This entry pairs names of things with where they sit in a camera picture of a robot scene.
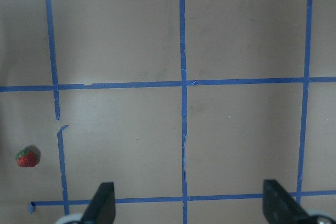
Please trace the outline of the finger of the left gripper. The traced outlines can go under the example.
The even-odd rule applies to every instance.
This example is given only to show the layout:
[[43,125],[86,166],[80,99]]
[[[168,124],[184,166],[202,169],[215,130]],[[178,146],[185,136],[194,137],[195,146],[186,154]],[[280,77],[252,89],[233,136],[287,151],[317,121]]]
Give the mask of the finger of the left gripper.
[[116,216],[115,203],[114,183],[101,183],[80,223],[113,224]]
[[263,181],[263,214],[270,224],[315,223],[310,216],[279,184],[277,180]]

